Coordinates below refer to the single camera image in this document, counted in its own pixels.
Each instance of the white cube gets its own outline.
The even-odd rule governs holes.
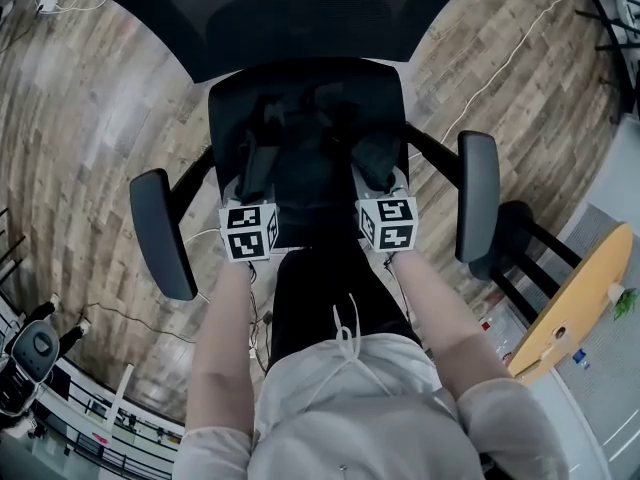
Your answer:
[[[415,197],[359,199],[358,225],[376,252],[410,251],[418,234]]]
[[[220,234],[229,261],[267,260],[278,238],[273,203],[220,209]]]

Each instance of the person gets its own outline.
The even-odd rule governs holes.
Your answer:
[[[173,478],[566,479],[555,431],[462,298],[416,252],[393,271],[423,350],[357,243],[290,252],[254,407],[250,269],[223,266],[199,331]]]
[[[16,340],[20,336],[21,332],[27,328],[27,326],[35,322],[36,320],[45,320],[49,316],[51,316],[55,311],[60,307],[60,298],[58,295],[53,294],[51,299],[44,304],[38,306],[34,309],[30,315],[24,321],[20,331],[18,331],[11,340],[4,346],[4,353],[11,354],[11,350],[13,349],[13,345]],[[91,327],[91,323],[84,317],[81,317],[79,322],[64,336],[61,336],[59,339],[60,348],[58,351],[58,359],[65,356],[73,346],[81,340],[85,334],[89,331]],[[6,403],[5,398],[8,398],[10,395],[9,386],[4,385],[6,381],[6,376],[2,375],[0,372],[0,394],[3,396],[0,397],[0,403]],[[20,416],[8,416],[6,414],[2,414],[0,412],[0,431],[4,431],[6,434],[11,435],[13,437],[19,438],[22,437],[26,432],[30,430],[34,430],[35,423],[33,421],[33,417],[31,415],[31,411],[27,409]]]

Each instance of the round wooden table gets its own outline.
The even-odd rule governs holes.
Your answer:
[[[513,352],[509,372],[528,384],[574,354],[609,304],[608,290],[622,281],[633,231],[618,225],[574,269]],[[562,340],[555,332],[567,329]]]

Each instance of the wood grain floor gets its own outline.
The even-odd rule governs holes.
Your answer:
[[[64,6],[72,0],[60,0]],[[91,7],[101,0],[80,0]],[[407,115],[435,137],[502,65],[538,14],[554,0],[452,0],[399,65]],[[574,15],[588,0],[565,0],[542,19],[511,65],[471,106],[447,138],[463,128],[492,134],[499,147],[503,200],[523,199],[557,232],[600,166],[613,135],[611,60],[593,46],[602,28]],[[63,331],[80,313],[93,322],[70,357],[116,386],[135,365],[127,395],[183,418],[193,345],[90,304],[139,318],[192,339],[205,303],[165,299],[142,261],[131,221],[130,180],[163,167],[175,182],[209,143],[206,98],[212,83],[193,85],[165,46],[113,2],[92,12],[39,16],[19,0],[0,29],[0,207],[11,209],[9,239],[27,241],[19,274],[4,286],[28,311],[60,294],[54,324]],[[422,160],[411,163],[421,213],[418,248],[466,300],[494,303],[491,285],[474,281],[453,257],[457,192]],[[186,238],[216,225],[215,176],[185,217]],[[6,235],[0,238],[0,250]],[[223,261],[220,239],[188,246],[203,293]],[[382,258],[374,269],[398,296]],[[258,266],[260,313],[272,306],[278,261]],[[265,333],[259,335],[264,350]],[[262,374],[255,364],[256,388]]]

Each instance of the mesh chair back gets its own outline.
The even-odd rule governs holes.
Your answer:
[[[310,57],[408,60],[449,0],[114,0],[194,82]]]

